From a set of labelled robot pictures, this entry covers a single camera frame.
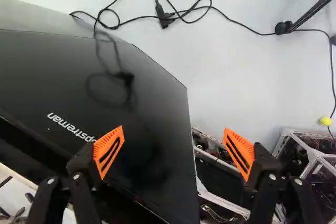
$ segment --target red wire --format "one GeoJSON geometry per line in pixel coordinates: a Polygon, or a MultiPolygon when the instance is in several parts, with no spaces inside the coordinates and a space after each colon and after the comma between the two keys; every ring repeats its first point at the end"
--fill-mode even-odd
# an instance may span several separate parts
{"type": "Polygon", "coordinates": [[[313,139],[314,141],[315,141],[315,144],[316,144],[316,147],[315,147],[315,149],[317,149],[318,150],[318,148],[319,148],[319,142],[317,142],[317,140],[316,139],[313,139]]]}

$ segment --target white wall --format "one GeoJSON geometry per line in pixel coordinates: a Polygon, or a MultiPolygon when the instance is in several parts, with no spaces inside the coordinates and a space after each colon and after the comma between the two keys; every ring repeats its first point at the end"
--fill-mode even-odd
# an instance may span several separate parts
{"type": "MultiPolygon", "coordinates": [[[[64,13],[96,14],[112,0],[21,1],[64,13]]],[[[172,0],[178,9],[189,8],[194,1],[172,0]]],[[[213,1],[229,17],[268,33],[277,22],[301,16],[317,0],[213,1]]],[[[332,34],[335,6],[336,1],[304,27],[332,34]]],[[[122,0],[115,10],[122,20],[154,15],[154,1],[122,0]]],[[[106,17],[106,21],[115,19],[106,17]]],[[[148,19],[113,33],[137,45],[188,87],[192,123],[214,137],[221,138],[226,126],[272,149],[281,127],[323,129],[317,120],[332,110],[328,43],[323,34],[259,37],[215,11],[193,25],[175,22],[161,30],[157,20],[148,19]]]]}

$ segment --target yellow ball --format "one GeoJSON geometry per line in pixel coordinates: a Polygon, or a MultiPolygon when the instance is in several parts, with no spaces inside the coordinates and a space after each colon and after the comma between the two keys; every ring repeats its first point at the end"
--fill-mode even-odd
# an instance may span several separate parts
{"type": "Polygon", "coordinates": [[[325,126],[329,126],[332,123],[331,118],[321,118],[320,123],[325,126]]]}

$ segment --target orange 3d printed part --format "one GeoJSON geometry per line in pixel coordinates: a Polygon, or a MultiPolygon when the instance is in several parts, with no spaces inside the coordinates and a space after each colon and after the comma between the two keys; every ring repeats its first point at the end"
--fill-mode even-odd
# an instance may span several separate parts
{"type": "Polygon", "coordinates": [[[254,145],[236,132],[225,128],[223,144],[247,182],[254,162],[254,145]]]}
{"type": "Polygon", "coordinates": [[[101,179],[104,179],[124,142],[122,126],[119,126],[93,143],[93,160],[101,179]]]}

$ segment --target power cord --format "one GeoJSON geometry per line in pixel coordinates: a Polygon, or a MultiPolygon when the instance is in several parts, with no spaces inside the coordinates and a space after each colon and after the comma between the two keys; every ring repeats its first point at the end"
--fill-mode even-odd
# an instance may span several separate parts
{"type": "MultiPolygon", "coordinates": [[[[215,10],[217,12],[219,12],[225,19],[227,19],[228,21],[236,24],[236,25],[239,25],[239,26],[242,26],[244,28],[246,28],[247,30],[249,30],[250,32],[254,33],[254,34],[257,34],[257,35],[260,35],[260,36],[270,36],[270,35],[275,35],[275,33],[260,33],[234,19],[231,19],[229,18],[227,15],[225,15],[221,10],[219,10],[218,8],[212,6],[212,0],[208,0],[209,1],[209,5],[204,5],[204,6],[199,6],[197,7],[197,5],[203,1],[203,0],[197,0],[189,9],[186,9],[186,10],[180,10],[178,11],[175,6],[171,3],[170,0],[166,0],[168,2],[168,4],[173,8],[174,12],[172,13],[165,13],[164,10],[163,10],[163,7],[162,5],[159,3],[159,0],[155,0],[155,11],[156,11],[156,16],[154,15],[146,15],[146,16],[139,16],[139,17],[136,17],[136,18],[131,18],[129,20],[126,20],[124,22],[121,22],[120,20],[120,17],[119,15],[117,14],[116,11],[114,11],[113,9],[111,9],[110,7],[112,5],[114,5],[118,0],[114,0],[112,3],[110,3],[109,5],[107,5],[105,8],[101,9],[99,12],[98,12],[98,15],[97,17],[94,17],[92,16],[91,14],[88,14],[84,11],[75,11],[75,12],[72,12],[70,13],[71,16],[75,17],[75,18],[79,18],[78,16],[76,16],[76,14],[85,14],[89,17],[91,17],[92,19],[95,20],[95,23],[94,23],[94,30],[96,31],[96,27],[97,27],[97,24],[99,23],[102,27],[106,28],[106,29],[111,29],[111,30],[116,30],[118,29],[119,27],[127,24],[127,23],[130,23],[130,22],[133,22],[135,20],[138,20],[138,19],[144,19],[144,18],[156,18],[159,20],[160,22],[160,25],[162,27],[162,29],[166,29],[171,23],[173,23],[174,21],[176,20],[181,20],[182,22],[186,23],[186,24],[192,24],[192,23],[195,23],[199,20],[201,20],[208,12],[210,9],[212,10],[215,10]],[[192,21],[188,21],[188,20],[185,20],[184,17],[187,16],[188,14],[192,13],[193,11],[196,11],[196,10],[200,10],[200,9],[205,9],[205,12],[198,18],[196,18],[195,20],[192,20],[192,21]],[[111,12],[113,14],[115,14],[115,16],[117,17],[117,20],[118,20],[118,23],[117,25],[115,26],[108,26],[107,24],[105,24],[102,20],[101,20],[101,16],[102,14],[104,14],[105,12],[111,12]]],[[[330,114],[330,118],[333,118],[334,116],[334,113],[335,113],[335,110],[336,110],[336,94],[335,94],[335,85],[334,85],[334,68],[333,68],[333,58],[332,58],[332,40],[331,40],[331,37],[330,35],[321,30],[321,29],[296,29],[292,32],[296,32],[296,31],[318,31],[318,32],[321,32],[323,34],[325,34],[328,38],[328,43],[329,43],[329,54],[330,54],[330,69],[331,69],[331,88],[332,88],[332,93],[333,93],[333,98],[334,98],[334,107],[333,107],[333,110],[330,114]]],[[[335,147],[336,147],[336,141],[335,141],[335,138],[334,136],[332,135],[331,131],[330,131],[330,128],[329,126],[327,126],[327,129],[334,141],[334,144],[335,144],[335,147]]]]}

